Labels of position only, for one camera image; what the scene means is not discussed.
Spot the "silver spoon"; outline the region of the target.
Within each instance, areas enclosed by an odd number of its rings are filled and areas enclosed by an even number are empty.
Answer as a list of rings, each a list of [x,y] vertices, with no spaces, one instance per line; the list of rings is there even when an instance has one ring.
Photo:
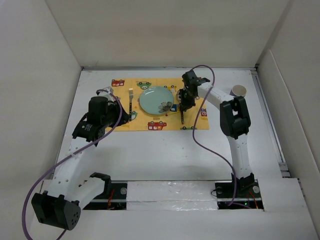
[[[185,118],[184,118],[184,111],[180,111],[180,118],[181,118],[181,124],[184,125],[185,124]]]

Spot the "black handled fork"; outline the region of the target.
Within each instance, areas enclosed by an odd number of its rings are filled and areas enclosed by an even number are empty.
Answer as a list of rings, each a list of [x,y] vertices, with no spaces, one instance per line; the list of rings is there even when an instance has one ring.
[[[129,121],[131,121],[132,120],[132,101],[134,98],[133,88],[128,89],[128,95],[129,95]]]

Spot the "yellow cartoon print cloth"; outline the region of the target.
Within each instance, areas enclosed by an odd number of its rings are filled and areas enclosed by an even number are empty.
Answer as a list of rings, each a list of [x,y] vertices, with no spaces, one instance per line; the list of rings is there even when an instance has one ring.
[[[146,113],[139,103],[141,93],[150,87],[164,87],[171,91],[174,104],[171,109],[162,115]],[[129,88],[133,88],[132,120],[118,126],[118,132],[132,131],[178,131],[192,130],[195,118],[200,111],[196,128],[200,130],[209,129],[207,108],[202,105],[203,99],[197,98],[196,105],[184,113],[184,124],[181,123],[181,113],[178,101],[178,90],[184,86],[181,78],[116,78],[111,80],[113,94],[120,100],[123,109],[129,113]]]

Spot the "light green floral plate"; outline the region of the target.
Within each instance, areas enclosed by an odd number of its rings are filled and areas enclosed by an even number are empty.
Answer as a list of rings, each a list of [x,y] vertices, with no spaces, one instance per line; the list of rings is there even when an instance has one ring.
[[[139,96],[140,107],[150,115],[163,115],[170,111],[174,96],[163,86],[154,86],[144,90]]]

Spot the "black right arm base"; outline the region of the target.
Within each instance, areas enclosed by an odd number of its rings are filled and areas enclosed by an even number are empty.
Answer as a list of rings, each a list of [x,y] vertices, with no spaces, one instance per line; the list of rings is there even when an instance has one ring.
[[[251,173],[248,177],[236,180],[231,175],[232,181],[218,181],[210,194],[216,198],[219,210],[259,209],[264,205],[259,184]]]

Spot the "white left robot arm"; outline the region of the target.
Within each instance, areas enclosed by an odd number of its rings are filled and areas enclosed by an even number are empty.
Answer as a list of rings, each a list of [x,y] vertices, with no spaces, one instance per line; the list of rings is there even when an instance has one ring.
[[[108,135],[106,128],[113,131],[128,121],[129,115],[112,93],[90,99],[87,113],[73,130],[66,160],[58,162],[43,193],[31,199],[39,223],[70,231],[95,197],[111,194],[111,177],[94,167],[93,152]]]

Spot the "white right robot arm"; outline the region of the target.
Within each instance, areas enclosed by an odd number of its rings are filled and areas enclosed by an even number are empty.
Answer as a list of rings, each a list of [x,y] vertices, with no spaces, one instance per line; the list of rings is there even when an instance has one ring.
[[[231,151],[231,175],[236,180],[231,184],[231,191],[235,196],[243,197],[255,182],[247,146],[251,119],[245,98],[225,93],[212,86],[209,79],[196,76],[193,70],[182,75],[182,82],[183,88],[177,92],[181,117],[196,105],[198,97],[219,110],[220,129],[227,137]]]

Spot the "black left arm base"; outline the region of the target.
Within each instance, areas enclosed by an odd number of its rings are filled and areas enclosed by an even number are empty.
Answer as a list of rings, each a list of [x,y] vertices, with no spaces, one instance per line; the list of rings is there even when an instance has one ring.
[[[84,210],[121,211],[127,209],[127,181],[111,181],[107,192],[96,196]]]

